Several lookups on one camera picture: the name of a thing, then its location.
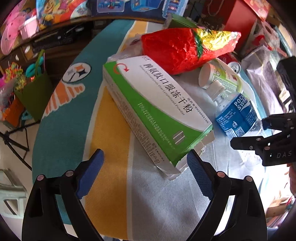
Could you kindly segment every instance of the green and white box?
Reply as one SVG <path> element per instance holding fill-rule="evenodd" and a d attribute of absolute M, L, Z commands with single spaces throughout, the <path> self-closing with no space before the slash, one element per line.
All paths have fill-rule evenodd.
<path fill-rule="evenodd" d="M 183 157 L 212 130 L 201 108 L 148 56 L 104 64 L 103 79 L 154 164 L 180 174 Z"/>

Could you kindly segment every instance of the round table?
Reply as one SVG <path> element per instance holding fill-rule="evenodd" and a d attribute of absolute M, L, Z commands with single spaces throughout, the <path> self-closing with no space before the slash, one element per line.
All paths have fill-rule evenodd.
<path fill-rule="evenodd" d="M 105 161 L 85 197 L 85 210 L 99 233 L 110 237 L 186 240 L 209 204 L 189 169 L 169 181 L 154 166 L 102 81 L 102 65 L 125 48 L 126 39 L 161 27 L 143 21 L 116 20 L 98 34 L 56 87 L 34 145 L 33 181 L 39 174 L 60 176 L 88 160 L 97 148 L 104 151 Z M 229 139 L 215 121 L 214 103 L 197 86 L 196 73 L 174 78 L 213 123 L 215 141 L 207 145 L 201 158 L 229 177 L 252 176 L 265 196 L 265 168 L 261 164 L 246 166 L 238 152 L 231 149 Z M 269 203 L 265 199 L 266 209 Z M 57 201 L 64 223 L 69 224 L 59 196 Z M 230 198 L 217 232 L 224 229 L 232 203 Z"/>

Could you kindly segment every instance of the plastic water bottle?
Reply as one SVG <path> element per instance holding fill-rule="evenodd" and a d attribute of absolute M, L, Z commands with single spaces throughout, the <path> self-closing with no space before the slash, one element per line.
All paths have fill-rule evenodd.
<path fill-rule="evenodd" d="M 219 81 L 213 82 L 206 92 L 217 103 L 216 121 L 230 139 L 241 136 L 265 137 L 262 122 L 245 96 L 238 92 L 227 94 Z M 253 169 L 262 161 L 251 150 L 238 152 L 249 169 Z"/>

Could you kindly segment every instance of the white jar lid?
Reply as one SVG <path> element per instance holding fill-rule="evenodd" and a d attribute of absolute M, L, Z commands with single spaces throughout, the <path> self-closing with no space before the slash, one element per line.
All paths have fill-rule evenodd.
<path fill-rule="evenodd" d="M 212 64 L 205 63 L 200 70 L 198 76 L 198 84 L 200 87 L 206 89 L 213 82 L 213 74 L 215 67 Z"/>

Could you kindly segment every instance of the floor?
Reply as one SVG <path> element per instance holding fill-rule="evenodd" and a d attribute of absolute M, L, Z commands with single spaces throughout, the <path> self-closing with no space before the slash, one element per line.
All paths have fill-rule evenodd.
<path fill-rule="evenodd" d="M 30 151 L 27 153 L 25 160 L 30 166 L 32 166 L 32 153 L 38 128 L 39 125 L 34 125 L 27 128 Z M 8 130 L 9 129 L 3 123 L 0 123 L 0 132 L 5 133 Z M 14 133 L 10 137 L 16 142 L 26 146 L 25 131 Z M 24 156 L 25 151 L 17 147 L 15 147 L 15 150 L 20 154 L 20 156 Z M 10 169 L 14 175 L 18 177 L 28 193 L 31 192 L 33 187 L 32 172 L 11 152 L 9 147 L 6 146 L 2 140 L 0 140 L 0 169 Z M 19 239 L 21 239 L 22 219 L 8 217 L 3 218 L 11 230 L 18 236 Z M 65 225 L 65 227 L 68 233 L 76 236 L 75 231 L 71 225 Z"/>

